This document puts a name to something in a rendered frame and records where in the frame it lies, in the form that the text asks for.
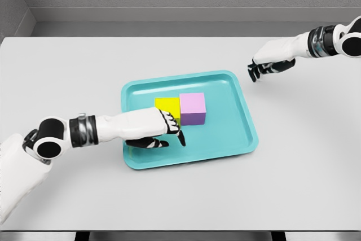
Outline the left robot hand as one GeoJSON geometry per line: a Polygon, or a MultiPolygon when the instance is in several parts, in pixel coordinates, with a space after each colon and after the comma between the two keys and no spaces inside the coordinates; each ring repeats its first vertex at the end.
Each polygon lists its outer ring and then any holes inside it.
{"type": "Polygon", "coordinates": [[[186,146],[184,134],[174,116],[156,107],[138,109],[120,115],[119,136],[128,146],[137,148],[163,148],[168,141],[158,139],[164,134],[176,135],[180,144],[186,146]]]}

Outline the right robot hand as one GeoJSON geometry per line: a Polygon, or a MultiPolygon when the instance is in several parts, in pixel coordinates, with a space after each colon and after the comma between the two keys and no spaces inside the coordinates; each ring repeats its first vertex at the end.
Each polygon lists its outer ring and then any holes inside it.
{"type": "Polygon", "coordinates": [[[261,75],[280,73],[294,67],[296,60],[291,51],[291,43],[290,38],[268,41],[248,65],[251,80],[256,82],[261,75]]]}

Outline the yellow cube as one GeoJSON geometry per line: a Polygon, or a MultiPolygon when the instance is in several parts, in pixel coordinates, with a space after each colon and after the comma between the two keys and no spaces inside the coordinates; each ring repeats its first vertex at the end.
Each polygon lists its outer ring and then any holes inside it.
{"type": "Polygon", "coordinates": [[[181,107],[180,98],[155,98],[155,107],[169,112],[177,121],[178,125],[181,125],[181,107]]]}

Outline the pink cube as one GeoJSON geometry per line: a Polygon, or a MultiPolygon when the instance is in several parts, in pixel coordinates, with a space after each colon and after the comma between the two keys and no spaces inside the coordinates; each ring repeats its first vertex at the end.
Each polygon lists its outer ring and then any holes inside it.
{"type": "Polygon", "coordinates": [[[180,98],[180,124],[204,125],[206,118],[206,105],[204,93],[181,93],[180,98]]]}

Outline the teal tray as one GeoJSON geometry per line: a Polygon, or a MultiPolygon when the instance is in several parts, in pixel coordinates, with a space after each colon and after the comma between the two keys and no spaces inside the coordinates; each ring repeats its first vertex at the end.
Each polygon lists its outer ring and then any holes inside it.
{"type": "Polygon", "coordinates": [[[247,154],[258,146],[258,135],[237,77],[230,71],[131,81],[121,90],[122,112],[148,108],[155,98],[181,93],[204,93],[204,125],[184,126],[186,146],[165,134],[164,148],[143,149],[123,145],[125,163],[137,170],[247,154]]]}

